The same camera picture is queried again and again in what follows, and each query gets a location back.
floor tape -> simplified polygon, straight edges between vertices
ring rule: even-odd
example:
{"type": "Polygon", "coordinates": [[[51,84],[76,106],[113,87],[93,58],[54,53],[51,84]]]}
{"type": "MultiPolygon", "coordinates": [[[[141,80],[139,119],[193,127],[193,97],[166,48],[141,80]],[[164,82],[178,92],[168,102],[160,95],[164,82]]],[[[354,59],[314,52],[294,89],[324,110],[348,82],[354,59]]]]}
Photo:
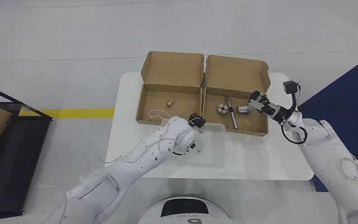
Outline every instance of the floor tape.
{"type": "MultiPolygon", "coordinates": [[[[113,118],[114,108],[52,109],[40,110],[55,119],[113,118]]],[[[20,116],[38,116],[32,111],[20,112],[20,116]]]]}

cardboard box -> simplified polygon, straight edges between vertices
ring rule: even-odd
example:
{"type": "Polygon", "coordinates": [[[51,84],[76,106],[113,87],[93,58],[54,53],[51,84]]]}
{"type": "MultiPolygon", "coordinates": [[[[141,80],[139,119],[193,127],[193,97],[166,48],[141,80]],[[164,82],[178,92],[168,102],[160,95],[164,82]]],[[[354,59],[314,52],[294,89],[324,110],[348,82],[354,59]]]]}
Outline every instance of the cardboard box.
{"type": "Polygon", "coordinates": [[[206,60],[206,88],[202,106],[202,115],[207,122],[221,123],[226,131],[254,136],[264,136],[269,132],[268,118],[252,109],[249,114],[237,114],[237,105],[246,105],[251,94],[258,90],[266,93],[271,82],[269,66],[261,60],[208,56],[206,60]],[[225,95],[229,95],[238,130],[230,114],[220,114],[219,104],[226,104],[225,95]]]}
{"type": "MultiPolygon", "coordinates": [[[[148,115],[154,109],[187,119],[194,112],[201,114],[200,84],[204,78],[202,54],[149,52],[141,74],[144,84],[136,113],[139,124],[160,125],[161,118],[151,118],[148,115]],[[167,108],[166,105],[171,98],[175,101],[167,108]]],[[[168,118],[166,114],[157,111],[151,115],[168,118]]]]}
{"type": "Polygon", "coordinates": [[[12,113],[0,109],[0,136],[9,125],[12,113]]]}

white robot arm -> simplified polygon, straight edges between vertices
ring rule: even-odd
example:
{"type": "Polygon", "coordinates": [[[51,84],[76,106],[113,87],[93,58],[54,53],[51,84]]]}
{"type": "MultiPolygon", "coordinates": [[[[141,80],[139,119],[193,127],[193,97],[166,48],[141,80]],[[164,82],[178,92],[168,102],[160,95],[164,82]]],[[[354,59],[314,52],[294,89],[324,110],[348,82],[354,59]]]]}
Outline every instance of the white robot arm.
{"type": "MultiPolygon", "coordinates": [[[[294,94],[298,87],[299,85],[293,81],[284,83],[285,92],[292,94],[293,105],[290,109],[271,103],[258,91],[251,95],[248,105],[277,121],[285,138],[299,145],[313,172],[332,194],[340,215],[339,223],[358,223],[358,162],[326,121],[303,119],[302,114],[295,110],[294,94]],[[290,140],[285,131],[292,132],[295,141],[290,140]]],[[[196,116],[196,119],[205,122],[199,116],[196,116]]],[[[129,154],[111,166],[84,177],[67,193],[67,203],[45,223],[103,222],[116,211],[124,193],[133,182],[160,165],[170,155],[182,155],[185,150],[193,148],[194,138],[199,133],[198,127],[201,126],[194,122],[188,123],[177,116],[173,117],[164,127],[160,127],[151,136],[142,140],[129,154]],[[178,147],[183,149],[181,153],[176,152],[178,147]]],[[[216,217],[210,214],[164,216],[149,223],[168,222],[236,223],[227,216],[216,217]]]]}
{"type": "Polygon", "coordinates": [[[285,138],[299,145],[308,165],[332,194],[339,211],[339,223],[358,223],[358,160],[328,122],[302,119],[302,113],[295,110],[297,88],[300,88],[298,83],[284,82],[285,92],[292,94],[293,99],[289,110],[271,103],[258,91],[251,95],[248,105],[277,121],[285,138]],[[292,132],[295,142],[284,130],[292,132]]]}
{"type": "Polygon", "coordinates": [[[195,147],[198,127],[205,123],[203,118],[197,114],[195,116],[194,119],[198,120],[192,119],[191,122],[177,116],[171,118],[163,127],[140,141],[126,156],[86,175],[67,192],[66,204],[44,223],[97,224],[108,219],[132,183],[170,155],[183,155],[195,147]]]}

plastic container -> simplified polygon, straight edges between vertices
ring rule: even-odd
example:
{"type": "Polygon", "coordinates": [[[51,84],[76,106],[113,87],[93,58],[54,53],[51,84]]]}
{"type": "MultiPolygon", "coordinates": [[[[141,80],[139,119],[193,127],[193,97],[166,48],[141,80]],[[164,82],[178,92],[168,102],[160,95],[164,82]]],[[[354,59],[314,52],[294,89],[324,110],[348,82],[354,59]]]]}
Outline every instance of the plastic container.
{"type": "Polygon", "coordinates": [[[175,163],[194,166],[224,166],[225,141],[223,124],[206,123],[195,139],[195,148],[189,154],[172,159],[175,163]]]}

black metal rack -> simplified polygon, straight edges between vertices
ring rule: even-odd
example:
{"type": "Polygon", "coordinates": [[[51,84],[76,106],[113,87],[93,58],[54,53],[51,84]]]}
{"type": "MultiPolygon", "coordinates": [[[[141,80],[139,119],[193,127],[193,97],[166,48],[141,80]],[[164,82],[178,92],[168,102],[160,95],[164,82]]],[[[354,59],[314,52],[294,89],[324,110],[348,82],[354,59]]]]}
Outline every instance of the black metal rack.
{"type": "Polygon", "coordinates": [[[54,118],[3,92],[10,102],[0,102],[0,109],[12,113],[11,121],[0,136],[0,218],[23,216],[37,161],[54,118]],[[27,108],[39,116],[20,116],[27,108]]]}

